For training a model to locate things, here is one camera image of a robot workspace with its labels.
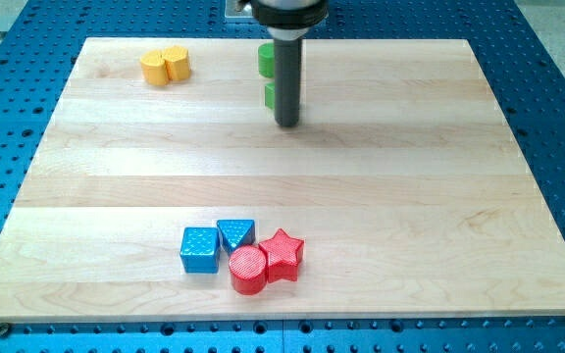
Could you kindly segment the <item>black robot arm flange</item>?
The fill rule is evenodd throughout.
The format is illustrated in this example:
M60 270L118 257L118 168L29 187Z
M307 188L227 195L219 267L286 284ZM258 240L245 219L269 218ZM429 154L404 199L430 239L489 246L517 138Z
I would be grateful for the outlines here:
M282 41L300 39L328 13L327 0L236 0L233 7L249 7L251 17Z

